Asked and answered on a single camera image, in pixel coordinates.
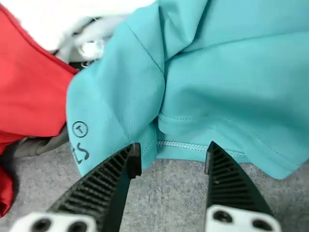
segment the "white fabric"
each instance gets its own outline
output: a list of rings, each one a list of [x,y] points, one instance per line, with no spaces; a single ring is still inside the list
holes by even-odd
[[[80,34],[67,38],[59,48],[56,57],[66,63],[101,58],[104,46],[114,29],[125,19],[126,16],[109,16],[95,20],[83,28]]]
[[[75,31],[80,30],[94,17],[127,15],[153,2],[154,0],[0,0],[28,34],[51,53],[67,43]],[[111,31],[124,17],[118,18],[117,23],[114,20],[115,18],[101,21],[100,29]],[[82,45],[81,41],[85,43],[84,38],[76,42]]]

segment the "teal shirt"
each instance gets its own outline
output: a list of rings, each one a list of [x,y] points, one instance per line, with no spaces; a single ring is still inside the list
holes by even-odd
[[[282,179],[309,158],[309,1],[158,0],[136,10],[67,96],[82,175],[139,142],[205,161],[211,141]]]

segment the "black symbol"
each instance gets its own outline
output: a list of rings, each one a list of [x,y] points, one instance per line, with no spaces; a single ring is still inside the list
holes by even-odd
[[[81,143],[77,144],[77,149],[79,151],[82,151],[82,152],[86,153],[84,159],[87,160],[89,158],[90,154],[89,154],[89,152],[86,149],[81,148],[80,145],[81,145]]]
[[[73,153],[73,155],[74,155],[74,157],[75,157],[75,159],[76,159],[76,162],[77,162],[78,164],[81,164],[82,160],[78,160],[77,155],[76,155],[76,153],[75,153],[75,148],[72,146],[72,144],[70,144],[70,146],[71,146],[72,153]]]
[[[88,126],[82,121],[74,122],[72,130],[75,136],[79,138],[84,138],[88,134]]]

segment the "gray carpet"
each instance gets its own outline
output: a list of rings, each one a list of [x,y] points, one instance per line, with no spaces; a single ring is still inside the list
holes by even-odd
[[[243,165],[281,222],[284,232],[309,228],[309,163],[283,181]],[[44,211],[78,178],[66,144],[33,158],[15,160],[19,194],[0,219],[0,232],[31,211]],[[121,232],[199,232],[203,227],[207,178],[201,162],[159,159],[131,182]]]

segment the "red garment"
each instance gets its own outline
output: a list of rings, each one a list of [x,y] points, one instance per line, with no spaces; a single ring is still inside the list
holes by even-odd
[[[11,208],[13,200],[13,182],[0,167],[0,218]]]
[[[66,121],[67,87],[76,73],[39,47],[0,4],[0,154],[24,137],[59,134]],[[2,170],[0,216],[11,204],[11,183]]]

